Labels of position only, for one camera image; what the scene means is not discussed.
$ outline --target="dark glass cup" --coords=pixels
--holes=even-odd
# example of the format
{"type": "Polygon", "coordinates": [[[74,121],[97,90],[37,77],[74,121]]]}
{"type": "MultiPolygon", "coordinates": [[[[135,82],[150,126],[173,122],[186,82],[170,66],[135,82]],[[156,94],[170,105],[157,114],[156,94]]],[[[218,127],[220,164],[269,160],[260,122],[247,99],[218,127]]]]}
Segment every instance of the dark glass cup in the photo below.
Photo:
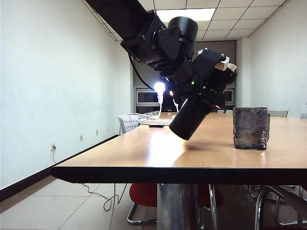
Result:
{"type": "Polygon", "coordinates": [[[266,150],[270,132],[268,108],[234,108],[233,116],[235,148],[266,150]]]}

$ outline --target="dark baseboard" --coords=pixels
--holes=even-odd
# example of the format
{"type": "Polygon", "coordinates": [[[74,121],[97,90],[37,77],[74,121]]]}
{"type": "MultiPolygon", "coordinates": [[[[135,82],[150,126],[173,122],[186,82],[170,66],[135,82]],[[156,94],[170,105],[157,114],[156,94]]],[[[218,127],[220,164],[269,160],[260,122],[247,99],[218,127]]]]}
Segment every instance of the dark baseboard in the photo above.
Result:
{"type": "MultiPolygon", "coordinates": [[[[114,136],[112,136],[112,137],[110,137],[110,138],[108,138],[104,141],[99,142],[98,144],[95,144],[95,145],[93,145],[93,146],[91,146],[91,147],[89,147],[89,148],[87,148],[87,149],[85,149],[81,152],[78,152],[77,154],[62,160],[61,162],[59,162],[59,164],[64,162],[64,161],[67,161],[70,158],[73,158],[73,157],[75,157],[75,156],[77,156],[81,153],[84,153],[85,151],[88,151],[88,150],[90,150],[90,149],[92,149],[92,148],[94,148],[98,145],[101,145],[101,144],[103,144],[103,143],[105,143],[105,142],[107,142],[107,141],[109,141],[113,138],[116,138],[116,137],[118,137],[118,135],[114,135],[114,136]]],[[[35,174],[33,174],[33,175],[31,175],[27,178],[24,178],[23,180],[21,180],[19,182],[16,182],[16,183],[14,183],[14,184],[6,187],[6,188],[1,189],[0,190],[0,202],[2,202],[3,200],[19,193],[20,191],[30,187],[31,185],[43,180],[44,178],[48,177],[50,175],[50,169],[54,166],[55,166],[55,164],[51,165],[50,167],[48,167],[46,169],[43,169],[42,171],[35,173],[35,174]]]]}

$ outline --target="robotic arm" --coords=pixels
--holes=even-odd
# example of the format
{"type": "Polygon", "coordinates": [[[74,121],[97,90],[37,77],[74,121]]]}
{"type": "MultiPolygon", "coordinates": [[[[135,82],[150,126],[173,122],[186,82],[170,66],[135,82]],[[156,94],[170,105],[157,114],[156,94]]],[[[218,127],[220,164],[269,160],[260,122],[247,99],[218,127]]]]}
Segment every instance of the robotic arm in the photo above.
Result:
{"type": "Polygon", "coordinates": [[[86,0],[123,38],[121,46],[137,61],[160,72],[177,104],[186,98],[170,129],[188,140],[236,79],[229,58],[204,48],[192,62],[198,26],[186,17],[173,18],[168,27],[156,12],[147,12],[137,0],[86,0]]]}

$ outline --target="wooden table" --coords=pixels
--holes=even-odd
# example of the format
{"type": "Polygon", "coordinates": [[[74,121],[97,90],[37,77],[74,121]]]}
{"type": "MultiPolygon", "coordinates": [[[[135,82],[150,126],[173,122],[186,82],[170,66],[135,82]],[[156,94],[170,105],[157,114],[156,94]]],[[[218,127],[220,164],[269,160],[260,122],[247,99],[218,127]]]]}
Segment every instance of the wooden table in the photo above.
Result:
{"type": "Polygon", "coordinates": [[[142,125],[57,165],[51,174],[72,183],[306,183],[307,120],[271,117],[267,150],[254,151],[234,148],[230,114],[209,114],[189,141],[168,126],[142,125]]]}

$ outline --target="power cord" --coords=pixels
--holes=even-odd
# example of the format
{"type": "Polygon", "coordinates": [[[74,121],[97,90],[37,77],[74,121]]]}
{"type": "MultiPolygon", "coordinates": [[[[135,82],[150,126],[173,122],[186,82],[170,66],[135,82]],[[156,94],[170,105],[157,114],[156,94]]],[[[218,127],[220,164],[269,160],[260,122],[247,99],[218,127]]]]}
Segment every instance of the power cord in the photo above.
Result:
{"type": "MultiPolygon", "coordinates": [[[[56,147],[55,145],[52,146],[52,151],[53,151],[53,153],[52,153],[52,160],[53,160],[53,162],[55,162],[55,164],[57,165],[58,163],[54,160],[54,153],[56,152],[56,148],[57,148],[57,147],[56,147]]],[[[108,212],[108,211],[111,209],[111,207],[112,207],[112,199],[113,199],[114,204],[115,204],[115,198],[117,197],[117,198],[118,198],[117,204],[118,204],[118,205],[120,204],[121,199],[122,199],[122,197],[123,197],[123,195],[124,195],[124,192],[125,192],[125,190],[126,190],[126,187],[127,187],[127,184],[125,184],[125,187],[124,187],[124,189],[123,189],[123,192],[121,193],[121,196],[119,197],[119,195],[116,194],[116,184],[114,184],[114,195],[113,195],[112,197],[108,198],[108,197],[106,197],[106,196],[104,196],[104,195],[102,195],[102,194],[100,194],[100,193],[90,192],[90,187],[89,187],[89,186],[87,186],[87,185],[85,185],[85,184],[82,184],[82,185],[85,186],[85,187],[87,187],[87,192],[88,192],[88,193],[100,195],[101,197],[103,197],[103,198],[106,200],[105,203],[104,203],[104,206],[103,206],[103,207],[104,207],[104,211],[106,211],[106,212],[108,212]],[[109,208],[106,208],[106,204],[107,204],[108,202],[110,202],[110,206],[109,206],[109,208]]],[[[112,209],[112,217],[113,217],[113,214],[114,214],[114,206],[115,206],[115,205],[113,205],[113,209],[112,209]]]]}
{"type": "Polygon", "coordinates": [[[53,153],[52,153],[52,160],[53,160],[53,162],[55,162],[55,164],[57,165],[58,163],[54,160],[54,153],[56,152],[56,146],[55,145],[53,145],[52,146],[52,151],[53,151],[53,153]]]}
{"type": "Polygon", "coordinates": [[[135,65],[134,65],[134,63],[133,63],[133,61],[132,61],[132,58],[131,58],[131,55],[130,55],[130,54],[128,54],[128,57],[129,57],[129,60],[130,60],[131,65],[132,65],[132,68],[133,68],[134,72],[136,73],[136,75],[138,76],[138,78],[140,79],[140,81],[141,81],[144,85],[146,85],[149,89],[151,89],[152,91],[154,91],[153,87],[151,87],[150,85],[148,85],[148,84],[141,78],[141,76],[139,75],[139,72],[138,72],[137,69],[135,68],[135,65]]]}

